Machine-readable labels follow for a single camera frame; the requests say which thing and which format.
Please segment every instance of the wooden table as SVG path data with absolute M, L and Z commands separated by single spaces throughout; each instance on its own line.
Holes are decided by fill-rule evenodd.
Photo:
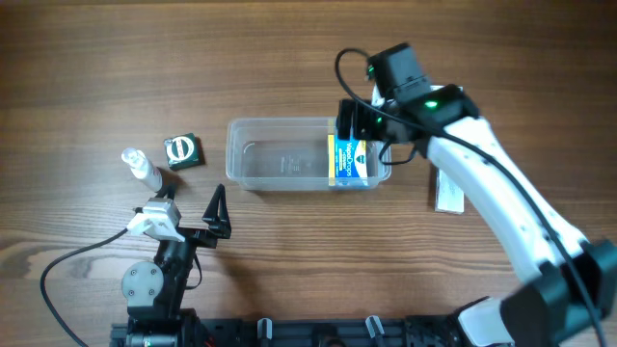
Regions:
M 184 305 L 202 318 L 401 317 L 511 292 L 518 281 L 474 208 L 433 211 L 425 160 L 367 192 L 256 194 L 226 178 L 231 120 L 336 115 L 333 63 L 348 46 L 410 42 L 436 83 L 466 88 L 560 213 L 591 240 L 617 241 L 609 2 L 17 2 L 0 8 L 1 346 L 71 344 L 41 299 L 42 269 L 118 232 L 151 196 L 125 147 L 165 167 L 163 139 L 187 132 L 207 164 L 179 172 L 181 223 L 204 226 L 221 182 L 233 223 L 230 240 L 199 251 L 204 282 Z M 368 95 L 362 61 L 344 64 Z M 126 320 L 121 277 L 156 247 L 124 236 L 51 272 L 54 304 L 88 343 L 106 346 Z M 615 318 L 604 328 L 615 343 Z M 570 345 L 593 343 L 588 330 Z

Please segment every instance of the black cable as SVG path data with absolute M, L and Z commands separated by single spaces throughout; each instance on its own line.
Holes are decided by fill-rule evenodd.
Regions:
M 412 148 L 412 151 L 409 153 L 409 158 L 407 158 L 407 160 L 398 161 L 398 162 L 385 162 L 382 158 L 384 157 L 384 154 L 386 154 L 386 150 L 388 150 L 390 146 L 392 146 L 392 139 L 388 140 L 382 147 L 382 150 L 379 151 L 379 161 L 384 165 L 394 166 L 394 165 L 407 164 L 411 162 L 412 160 L 414 160 L 414 158 L 416 157 L 417 148 L 416 146 L 414 146 L 414 148 Z
M 51 304 L 51 301 L 49 300 L 49 296 L 47 295 L 47 290 L 45 289 L 45 279 L 47 278 L 47 274 L 49 273 L 49 271 L 56 265 L 58 265 L 58 263 L 60 263 L 63 260 L 66 260 L 74 255 L 78 255 L 81 254 L 83 252 L 87 252 L 87 251 L 91 251 L 95 248 L 99 248 L 101 246 L 107 245 L 108 243 L 118 239 L 119 237 L 123 236 L 124 234 L 126 234 L 126 228 L 117 233 L 116 235 L 108 238 L 107 240 L 101 241 L 99 243 L 90 245 L 90 246 L 86 246 L 84 248 L 80 248 L 79 250 L 67 253 L 65 255 L 62 255 L 58 258 L 56 258 L 54 261 L 50 262 L 49 265 L 47 265 L 47 267 L 45 268 L 45 270 L 43 270 L 42 275 L 40 275 L 40 294 L 42 295 L 42 298 L 45 300 L 45 303 L 47 304 L 47 307 L 49 308 L 49 310 L 51 311 L 51 314 L 54 315 L 54 318 L 56 318 L 56 320 L 58 321 L 58 324 L 60 324 L 60 326 L 62 327 L 62 329 L 65 330 L 65 332 L 67 332 L 67 334 L 72 337 L 72 339 L 77 342 L 78 345 L 82 346 L 82 347 L 88 347 L 88 345 L 82 341 L 79 337 L 77 337 L 77 335 L 68 327 L 67 323 L 65 322 L 64 319 L 62 319 L 62 317 L 60 316 L 60 314 L 58 314 L 58 310 L 56 310 L 56 308 L 53 306 L 53 304 Z
M 492 155 L 490 155 L 489 153 L 485 152 L 484 150 L 468 143 L 467 141 L 458 138 L 456 136 L 450 135 L 448 133 L 446 133 L 445 131 L 443 131 L 442 129 L 432 129 L 432 128 L 428 128 L 426 126 L 423 126 L 421 124 L 416 124 L 413 123 L 411 121 L 408 120 L 402 120 L 396 116 L 393 116 L 391 114 L 388 114 L 366 102 L 364 102 L 364 100 L 362 100 L 361 97 L 359 97 L 357 94 L 355 94 L 351 88 L 347 85 L 347 83 L 345 83 L 345 81 L 343 80 L 341 74 L 340 74 L 340 59 L 342 58 L 343 55 L 345 55 L 346 53 L 349 52 L 355 52 L 358 54 L 363 55 L 364 57 L 368 58 L 369 55 L 368 53 L 362 51 L 361 49 L 358 48 L 345 48 L 343 50 L 341 50 L 340 52 L 338 52 L 338 54 L 336 55 L 336 59 L 335 59 L 335 74 L 336 74 L 336 78 L 338 79 L 338 83 L 340 83 L 340 86 L 343 88 L 344 91 L 346 91 L 349 96 L 351 96 L 354 100 L 356 100 L 356 102 L 358 102 L 359 104 L 361 104 L 362 106 L 368 108 L 369 110 L 376 112 L 377 114 L 389 119 L 389 120 L 394 120 L 394 121 L 398 121 L 402 124 L 405 124 L 409 127 L 415 128 L 417 130 L 420 131 L 424 131 L 427 134 L 436 136 L 436 137 L 441 137 L 444 139 L 447 139 L 457 145 L 460 145 L 462 147 L 465 147 L 471 151 L 473 151 L 474 153 L 478 154 L 480 157 L 482 157 L 485 160 L 485 163 L 488 164 L 492 164 L 493 166 L 495 166 L 499 171 L 501 171 L 506 178 L 508 178 L 508 180 L 510 180 L 510 182 L 512 182 L 512 184 L 514 185 L 514 187 L 519 191 L 519 193 L 523 196 L 523 198 L 525 199 L 525 201 L 529 204 L 529 207 L 531 207 L 531 209 L 533 210 L 533 212 L 536 214 L 536 216 L 538 217 L 538 219 L 540 220 L 540 223 L 542 224 L 542 226 L 544 227 L 544 229 L 547 231 L 547 234 L 550 237 L 550 240 L 552 240 L 552 242 L 555 244 L 555 246 L 557 247 L 557 249 L 559 250 L 559 252 L 561 253 L 561 255 L 564 258 L 564 261 L 566 263 L 566 266 L 568 267 L 568 269 L 570 269 L 570 272 L 572 274 L 572 277 L 575 281 L 577 290 L 580 294 L 580 297 L 582 298 L 582 301 L 584 302 L 587 311 L 589 312 L 589 316 L 590 316 L 590 320 L 591 320 L 591 325 L 594 327 L 594 329 L 596 330 L 596 335 L 598 336 L 598 341 L 600 343 L 600 346 L 602 347 L 606 347 L 608 346 L 607 342 L 606 342 L 606 337 L 604 336 L 604 330 L 602 328 L 602 324 L 600 323 L 600 317 L 598 316 L 598 313 L 595 310 L 595 307 L 593 305 L 593 302 L 591 300 L 591 297 L 589 295 L 589 292 L 587 291 L 587 288 L 585 287 L 585 284 L 582 280 L 582 278 L 580 277 L 580 274 L 578 273 L 577 268 L 575 267 L 575 264 L 572 260 L 572 257 L 568 254 L 568 251 L 566 250 L 566 248 L 563 246 L 563 244 L 561 243 L 561 240 L 559 240 L 559 236 L 557 235 L 557 232 L 552 228 L 552 226 L 549 223 L 549 220 L 547 220 L 547 218 L 545 217 L 544 213 L 542 213 L 542 210 L 540 209 L 540 207 L 536 204 L 536 202 L 533 200 L 533 198 L 526 192 L 526 190 L 524 189 L 524 187 L 522 186 L 522 184 L 519 182 L 519 180 L 517 178 L 515 178 L 505 167 L 503 167 Z
M 195 254 L 195 265 L 197 265 L 197 269 L 200 271 L 200 281 L 197 284 L 195 284 L 195 285 L 187 285 L 186 286 L 186 290 L 193 290 L 193 289 L 199 287 L 200 284 L 201 284 L 201 278 L 202 278 L 202 276 L 201 276 L 201 265 L 200 265 L 200 259 L 197 257 L 196 254 Z

